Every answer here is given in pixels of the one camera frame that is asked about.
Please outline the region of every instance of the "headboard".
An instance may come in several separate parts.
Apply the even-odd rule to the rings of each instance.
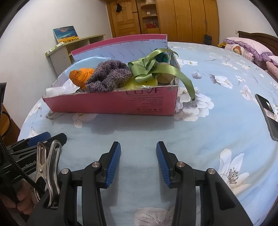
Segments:
[[[264,46],[269,48],[274,55],[278,56],[278,38],[272,35],[263,34],[263,33],[247,33],[243,31],[239,31],[239,37],[249,38],[257,42],[260,42]]]

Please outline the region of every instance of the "purple ruffle trim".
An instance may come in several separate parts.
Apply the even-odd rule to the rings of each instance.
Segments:
[[[274,56],[273,53],[262,53],[261,55],[258,54],[258,52],[252,48],[250,45],[244,43],[244,42],[241,42],[241,41],[234,41],[234,40],[230,40],[230,39],[224,39],[224,42],[226,42],[227,44],[238,44],[242,47],[245,47],[249,50],[250,53],[252,53],[254,55],[254,57],[256,59],[258,59],[259,61],[269,61],[269,62],[272,62],[275,66],[278,66],[278,64],[273,61],[272,59],[269,58],[269,56]]]

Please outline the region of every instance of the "green ribbon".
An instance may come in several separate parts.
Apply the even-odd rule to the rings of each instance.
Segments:
[[[135,77],[135,81],[137,83],[145,82],[152,78],[157,78],[160,75],[160,73],[171,74],[182,81],[191,99],[195,100],[195,91],[191,80],[187,78],[179,69],[171,65],[159,63],[156,61],[155,57],[163,52],[171,52],[178,55],[176,52],[170,49],[157,49],[151,52],[146,57],[139,58],[136,61],[128,63],[128,67],[130,68],[133,76]]]

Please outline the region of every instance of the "orange cloth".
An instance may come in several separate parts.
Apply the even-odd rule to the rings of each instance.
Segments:
[[[81,89],[86,89],[86,81],[94,71],[93,68],[80,68],[79,70],[71,71],[69,73],[69,78],[76,86],[79,86]]]

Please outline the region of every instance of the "white tissue paper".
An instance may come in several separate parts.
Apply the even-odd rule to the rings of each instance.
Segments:
[[[45,97],[55,97],[58,95],[72,94],[75,93],[78,89],[80,89],[80,87],[76,86],[70,79],[68,79],[63,86],[47,88]]]

